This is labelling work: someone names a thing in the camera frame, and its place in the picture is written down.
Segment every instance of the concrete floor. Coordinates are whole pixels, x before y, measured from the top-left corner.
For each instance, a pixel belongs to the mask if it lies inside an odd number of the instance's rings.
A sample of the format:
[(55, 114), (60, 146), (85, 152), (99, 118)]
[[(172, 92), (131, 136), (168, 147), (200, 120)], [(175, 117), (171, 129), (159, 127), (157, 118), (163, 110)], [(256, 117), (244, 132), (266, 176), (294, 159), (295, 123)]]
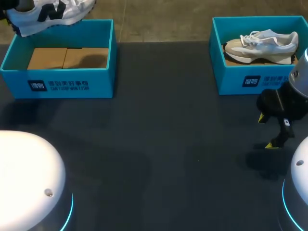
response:
[[(121, 42), (208, 40), (211, 18), (219, 16), (303, 15), (307, 0), (97, 0), (88, 19), (114, 19)], [(0, 44), (13, 32), (0, 23)]]

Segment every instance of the shoe sole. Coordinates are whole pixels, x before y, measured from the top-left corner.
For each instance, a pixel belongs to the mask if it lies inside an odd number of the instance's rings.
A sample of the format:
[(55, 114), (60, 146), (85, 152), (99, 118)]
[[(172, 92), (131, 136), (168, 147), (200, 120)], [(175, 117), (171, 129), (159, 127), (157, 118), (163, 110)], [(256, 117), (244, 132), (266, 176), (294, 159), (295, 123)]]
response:
[(246, 58), (246, 57), (236, 56), (228, 52), (226, 52), (226, 54), (230, 56), (231, 58), (235, 59), (236, 61), (239, 61), (243, 64), (250, 64), (256, 59), (266, 59), (276, 64), (292, 64), (292, 56), (289, 56), (289, 55), (275, 54), (275, 55), (258, 56), (254, 58)]
[(29, 37), (31, 35), (37, 34), (43, 30), (46, 30), (53, 26), (72, 26), (82, 21), (82, 19), (87, 16), (94, 8), (96, 4), (96, 1), (93, 3), (92, 6), (90, 6), (90, 9), (88, 11), (85, 11), (78, 15), (78, 17), (73, 18), (67, 18), (67, 19), (54, 19), (49, 20), (47, 23), (40, 23), (38, 25), (32, 25), (32, 26), (23, 26), (23, 27), (17, 27), (15, 26), (11, 21), (8, 21), (9, 24), (12, 25), (13, 31), (21, 36), (21, 37)]

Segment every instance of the dark table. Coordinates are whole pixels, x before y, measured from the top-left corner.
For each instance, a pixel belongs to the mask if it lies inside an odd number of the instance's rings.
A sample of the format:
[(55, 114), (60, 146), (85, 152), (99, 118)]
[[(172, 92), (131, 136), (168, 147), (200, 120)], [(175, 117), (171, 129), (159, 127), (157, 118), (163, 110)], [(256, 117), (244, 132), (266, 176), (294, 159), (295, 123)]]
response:
[(254, 149), (278, 123), (257, 123), (257, 96), (218, 95), (207, 42), (120, 43), (115, 89), (109, 100), (14, 102), (0, 81), (0, 129), (59, 151), (78, 231), (278, 230), (283, 176), (307, 119), (283, 150)]

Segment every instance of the new balance logo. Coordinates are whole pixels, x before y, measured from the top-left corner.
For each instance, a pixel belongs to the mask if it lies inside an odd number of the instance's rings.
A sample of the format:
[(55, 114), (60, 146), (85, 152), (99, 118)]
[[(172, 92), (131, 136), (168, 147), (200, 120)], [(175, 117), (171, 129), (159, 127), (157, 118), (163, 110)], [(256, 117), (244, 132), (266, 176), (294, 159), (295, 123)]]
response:
[(41, 23), (45, 22), (48, 16), (51, 20), (62, 19), (65, 9), (66, 5), (61, 0), (59, 0), (57, 10), (52, 3), (46, 4), (42, 7), (42, 10), (39, 13), (38, 21)]

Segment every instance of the blue box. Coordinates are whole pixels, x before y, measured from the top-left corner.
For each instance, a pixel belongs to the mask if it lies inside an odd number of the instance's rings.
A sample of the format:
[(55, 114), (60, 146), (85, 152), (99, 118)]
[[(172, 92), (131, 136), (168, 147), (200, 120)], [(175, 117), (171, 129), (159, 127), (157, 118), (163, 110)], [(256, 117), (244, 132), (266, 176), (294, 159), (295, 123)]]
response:
[[(106, 68), (27, 70), (35, 48), (108, 48)], [(15, 36), (0, 71), (16, 99), (112, 98), (116, 71), (113, 20), (83, 20), (73, 26), (54, 26), (33, 36)], [(55, 90), (50, 82), (82, 83)]]
[(296, 31), (299, 59), (308, 47), (308, 24), (302, 16), (219, 17), (213, 18), (209, 41), (212, 67), (220, 95), (260, 94), (264, 89), (277, 89), (287, 80), (294, 65), (227, 66), (222, 44), (249, 35), (252, 31), (271, 29), (278, 34)]

